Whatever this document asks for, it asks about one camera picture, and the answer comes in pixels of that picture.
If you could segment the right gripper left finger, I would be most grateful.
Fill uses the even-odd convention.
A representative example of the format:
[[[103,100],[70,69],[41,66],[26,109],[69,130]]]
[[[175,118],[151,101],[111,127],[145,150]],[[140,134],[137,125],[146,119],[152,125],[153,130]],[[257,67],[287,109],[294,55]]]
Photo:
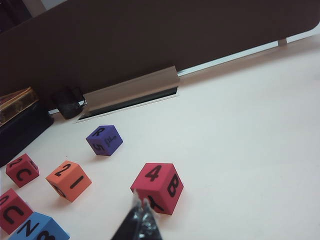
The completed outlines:
[[[142,216],[142,201],[138,192],[133,191],[132,207],[119,228],[111,238],[112,240],[137,240],[139,238],[139,229]]]

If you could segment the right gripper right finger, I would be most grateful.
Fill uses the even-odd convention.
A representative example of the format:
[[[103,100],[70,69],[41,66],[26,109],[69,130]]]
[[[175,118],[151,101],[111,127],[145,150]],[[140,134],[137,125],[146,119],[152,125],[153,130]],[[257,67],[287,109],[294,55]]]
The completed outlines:
[[[156,212],[151,208],[150,202],[143,199],[143,210],[138,230],[139,240],[162,240],[162,235],[156,220]]]

